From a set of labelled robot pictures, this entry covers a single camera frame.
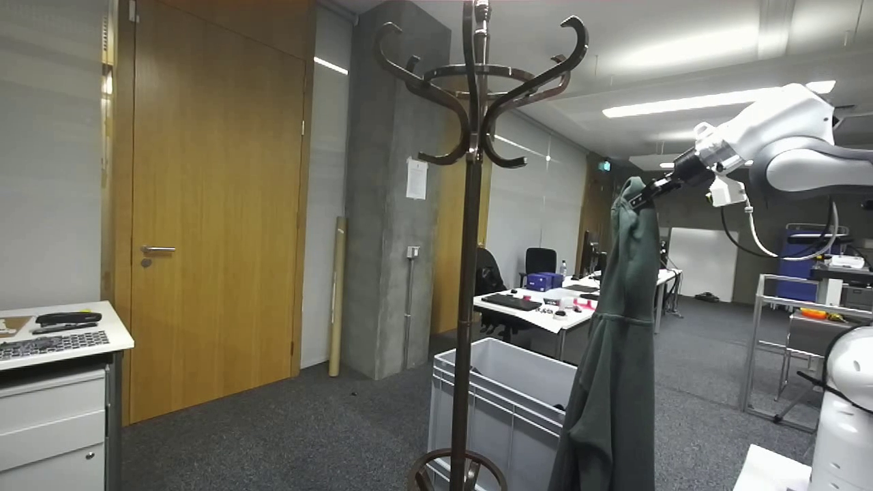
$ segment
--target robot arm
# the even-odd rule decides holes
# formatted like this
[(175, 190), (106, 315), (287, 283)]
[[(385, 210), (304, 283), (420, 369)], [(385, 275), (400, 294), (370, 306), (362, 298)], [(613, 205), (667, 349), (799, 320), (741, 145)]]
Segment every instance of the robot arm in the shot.
[(659, 186), (709, 173), (715, 175), (709, 188), (715, 208), (745, 203), (741, 182), (727, 177), (745, 166), (760, 170), (765, 182), (783, 195), (835, 186), (873, 188), (873, 151), (835, 147), (832, 113), (806, 88), (784, 85), (718, 128), (698, 126), (696, 151), (678, 156)]

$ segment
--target dark green coat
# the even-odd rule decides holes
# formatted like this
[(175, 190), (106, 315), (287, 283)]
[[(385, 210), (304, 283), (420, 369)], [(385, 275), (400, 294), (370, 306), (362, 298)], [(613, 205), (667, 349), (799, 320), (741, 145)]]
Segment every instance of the dark green coat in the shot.
[(577, 362), (551, 491), (653, 488), (653, 278), (658, 222), (630, 177), (611, 205), (611, 255), (592, 338)]

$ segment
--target drawer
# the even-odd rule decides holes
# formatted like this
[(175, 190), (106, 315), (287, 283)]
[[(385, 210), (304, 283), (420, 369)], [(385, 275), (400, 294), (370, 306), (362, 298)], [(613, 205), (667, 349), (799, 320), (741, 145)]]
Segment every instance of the drawer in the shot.
[(0, 390), (0, 473), (96, 447), (106, 437), (102, 372), (45, 377)]

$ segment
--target coat rack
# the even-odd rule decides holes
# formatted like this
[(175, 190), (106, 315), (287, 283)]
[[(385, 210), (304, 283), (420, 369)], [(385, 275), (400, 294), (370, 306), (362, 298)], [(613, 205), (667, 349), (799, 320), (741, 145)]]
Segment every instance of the coat rack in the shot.
[[(428, 463), (450, 456), (450, 488), (475, 488), (479, 467), (486, 467), (501, 488), (506, 488), (505, 474), (476, 452), (465, 451), (465, 403), (469, 403), (469, 343), (471, 343), (471, 298), (475, 298), (475, 263), (476, 263), (476, 219), (479, 219), (479, 181), (482, 156), (497, 166), (524, 166), (524, 159), (505, 159), (494, 151), (497, 118), (506, 110), (517, 110), (543, 98), (561, 92), (570, 83), (570, 70), (587, 55), (587, 28), (570, 17), (561, 28), (574, 32), (574, 49), (570, 55), (551, 58), (557, 65), (532, 76), (520, 68), (491, 65), (491, 0), (462, 2), (462, 62), (450, 62), (445, 68), (431, 68), (416, 74), (420, 58), (409, 58), (405, 65), (386, 55), (386, 39), (400, 36), (392, 23), (381, 24), (377, 36), (377, 59), (396, 74), (409, 92), (445, 106), (457, 121), (457, 145), (441, 156), (416, 154), (420, 162), (450, 166), (465, 156), (465, 188), (462, 188), (462, 235), (460, 235), (460, 310), (457, 310), (457, 346), (454, 346), (454, 387), (453, 387), (453, 444), (426, 452), (415, 467), (416, 488), (428, 486)], [(453, 89), (446, 80), (465, 80), (465, 89)], [(491, 92), (488, 80), (517, 83), (509, 89)]]

